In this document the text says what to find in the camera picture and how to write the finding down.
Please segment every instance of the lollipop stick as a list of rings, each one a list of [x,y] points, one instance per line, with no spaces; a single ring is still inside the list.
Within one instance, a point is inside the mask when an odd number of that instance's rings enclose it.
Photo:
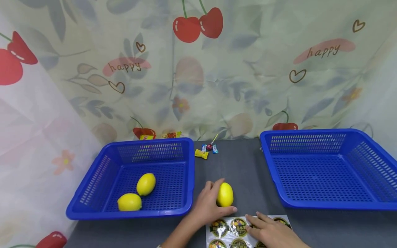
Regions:
[[[216,140],[216,137],[218,137],[218,134],[215,136],[214,140],[211,142],[211,144]]]

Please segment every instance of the finger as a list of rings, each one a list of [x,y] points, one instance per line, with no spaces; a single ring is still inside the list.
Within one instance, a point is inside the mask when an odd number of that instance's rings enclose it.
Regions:
[[[264,229],[267,225],[266,222],[264,222],[258,218],[255,218],[251,215],[246,214],[245,217],[251,224],[253,224],[254,226],[257,226],[259,229]]]
[[[224,181],[225,181],[224,178],[221,178],[221,179],[217,180],[217,181],[214,183],[214,185],[213,185],[211,191],[213,191],[214,194],[218,195],[218,192],[219,192],[219,189],[220,189],[220,187],[221,187],[221,184],[222,184]]]
[[[225,217],[231,215],[232,213],[237,212],[237,208],[234,206],[224,207],[224,208],[218,207],[218,210],[221,217]]]
[[[207,181],[206,183],[205,183],[205,186],[204,186],[204,189],[203,189],[203,191],[207,191],[207,190],[210,190],[211,188],[212,188],[212,186],[214,185],[214,183],[213,182],[211,182],[211,181]]]
[[[245,229],[247,230],[249,235],[256,238],[257,240],[261,240],[260,229],[252,228],[250,226],[245,226]]]
[[[258,216],[259,219],[263,220],[266,223],[272,224],[274,223],[274,220],[260,212],[256,212],[256,215]]]

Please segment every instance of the empty blue basket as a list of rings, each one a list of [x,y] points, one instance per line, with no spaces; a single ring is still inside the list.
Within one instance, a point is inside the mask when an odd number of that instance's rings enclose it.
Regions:
[[[142,209],[121,212],[117,200],[137,193],[145,173],[156,186],[142,196]],[[193,141],[189,138],[114,142],[98,154],[66,210],[70,219],[120,219],[183,215],[193,202]]]
[[[397,161],[362,131],[265,131],[260,140],[285,207],[397,210]]]

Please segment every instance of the hand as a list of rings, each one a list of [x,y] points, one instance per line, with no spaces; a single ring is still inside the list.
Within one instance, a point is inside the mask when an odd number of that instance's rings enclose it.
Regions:
[[[247,232],[268,248],[310,248],[289,227],[256,212],[258,218],[246,214],[245,217],[257,228],[246,226]]]
[[[193,206],[190,216],[194,217],[195,220],[199,221],[201,226],[208,223],[212,223],[217,219],[231,215],[237,212],[237,208],[230,207],[218,207],[216,205],[216,198],[221,184],[225,181],[224,178],[219,179],[215,183],[206,182],[204,189],[198,195],[198,198]]]

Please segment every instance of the left hand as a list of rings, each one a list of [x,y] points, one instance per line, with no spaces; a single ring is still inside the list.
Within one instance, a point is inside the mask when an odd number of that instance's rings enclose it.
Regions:
[[[219,179],[215,183],[207,181],[204,189],[198,195],[198,198],[190,212],[190,216],[199,221],[201,226],[212,223],[217,219],[231,215],[237,212],[237,208],[230,207],[218,207],[216,205],[216,199],[221,184],[225,181],[224,178]]]

